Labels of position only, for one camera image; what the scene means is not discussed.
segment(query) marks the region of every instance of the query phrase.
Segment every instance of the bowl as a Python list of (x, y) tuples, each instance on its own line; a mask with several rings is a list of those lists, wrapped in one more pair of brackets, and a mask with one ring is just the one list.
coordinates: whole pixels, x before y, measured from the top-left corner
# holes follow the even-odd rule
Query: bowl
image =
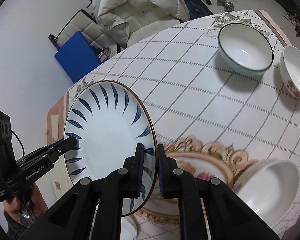
[(280, 58), (280, 75), (285, 87), (295, 98), (300, 98), (300, 50), (286, 46)]
[(240, 74), (262, 75), (272, 65), (274, 55), (269, 41), (248, 25), (231, 23), (223, 26), (218, 44), (224, 60)]
[(250, 166), (238, 178), (233, 191), (274, 228), (289, 210), (298, 188), (299, 171), (294, 163), (268, 159)]

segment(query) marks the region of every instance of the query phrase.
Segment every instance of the flower print on tablecloth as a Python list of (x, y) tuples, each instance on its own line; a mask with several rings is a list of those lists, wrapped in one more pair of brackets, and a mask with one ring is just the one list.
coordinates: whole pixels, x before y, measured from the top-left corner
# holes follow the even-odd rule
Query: flower print on tablecloth
[(91, 86), (93, 83), (94, 83), (94, 80), (86, 81), (86, 77), (84, 77), (81, 80), (81, 83), (79, 84), (79, 86), (77, 87), (77, 91), (75, 92), (72, 102), (77, 98), (77, 96), (81, 93), (81, 91), (83, 91), (85, 88)]
[(215, 16), (214, 19), (216, 20), (215, 25), (213, 25), (212, 27), (209, 27), (209, 28), (205, 28), (203, 33), (205, 36), (207, 36), (209, 38), (213, 38), (215, 40), (218, 38), (220, 29), (223, 26), (230, 24), (230, 23), (241, 23), (241, 24), (248, 25), (248, 26), (258, 30), (259, 32), (261, 32), (267, 39), (269, 38), (269, 35), (270, 35), (269, 32), (261, 30), (260, 25), (252, 22), (251, 19), (246, 19), (246, 18), (241, 19), (240, 16), (234, 16), (229, 12), (224, 13), (223, 16)]

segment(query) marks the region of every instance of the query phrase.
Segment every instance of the white plate with blue leaf pattern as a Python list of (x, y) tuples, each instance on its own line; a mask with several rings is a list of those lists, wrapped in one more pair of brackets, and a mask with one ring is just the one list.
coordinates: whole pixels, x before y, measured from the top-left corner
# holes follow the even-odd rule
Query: white plate with blue leaf pattern
[(135, 154), (137, 143), (145, 147), (141, 194), (123, 199), (122, 215), (138, 211), (152, 193), (157, 175), (157, 142), (146, 108), (135, 93), (112, 80), (87, 87), (69, 110), (64, 138), (78, 139), (76, 149), (65, 154), (73, 184), (81, 178), (106, 177)]

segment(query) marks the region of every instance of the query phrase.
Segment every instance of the bowl with pink flower pattern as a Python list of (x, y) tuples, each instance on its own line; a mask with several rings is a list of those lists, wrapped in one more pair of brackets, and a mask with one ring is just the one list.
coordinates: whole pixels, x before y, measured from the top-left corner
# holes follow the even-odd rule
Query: bowl with pink flower pattern
[(300, 50), (286, 46), (281, 53), (280, 75), (285, 87), (295, 98), (300, 98)]

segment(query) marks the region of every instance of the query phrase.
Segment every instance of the screw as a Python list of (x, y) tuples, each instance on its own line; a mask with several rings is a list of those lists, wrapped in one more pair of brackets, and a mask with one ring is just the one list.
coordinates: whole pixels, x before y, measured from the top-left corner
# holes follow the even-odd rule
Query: screw
[(121, 168), (121, 169), (118, 170), (118, 173), (119, 173), (120, 175), (127, 174), (127, 172), (128, 172), (128, 170), (127, 170), (126, 168)]
[(220, 179), (218, 179), (218, 178), (212, 178), (212, 179), (210, 179), (210, 181), (214, 185), (219, 185), (221, 183)]
[(178, 169), (174, 169), (173, 173), (176, 174), (176, 175), (181, 175), (183, 173), (183, 170), (179, 169), (179, 168)]
[(80, 180), (80, 184), (83, 185), (83, 186), (86, 186), (90, 183), (90, 179), (88, 178), (83, 178)]

